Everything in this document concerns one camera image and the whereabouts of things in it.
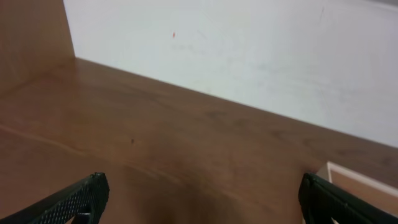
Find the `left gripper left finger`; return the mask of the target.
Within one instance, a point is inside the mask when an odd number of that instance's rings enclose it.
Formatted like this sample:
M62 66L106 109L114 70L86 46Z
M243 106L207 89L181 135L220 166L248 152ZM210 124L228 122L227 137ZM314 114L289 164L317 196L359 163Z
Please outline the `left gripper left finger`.
M94 174L1 219L1 224L98 223L109 199L105 173Z

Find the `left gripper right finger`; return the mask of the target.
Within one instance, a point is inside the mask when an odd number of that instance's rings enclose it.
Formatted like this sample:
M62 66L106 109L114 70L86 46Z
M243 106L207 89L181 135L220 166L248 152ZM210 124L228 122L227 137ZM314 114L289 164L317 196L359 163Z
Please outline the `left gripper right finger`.
M298 192L306 224L397 224L397 217L306 172Z

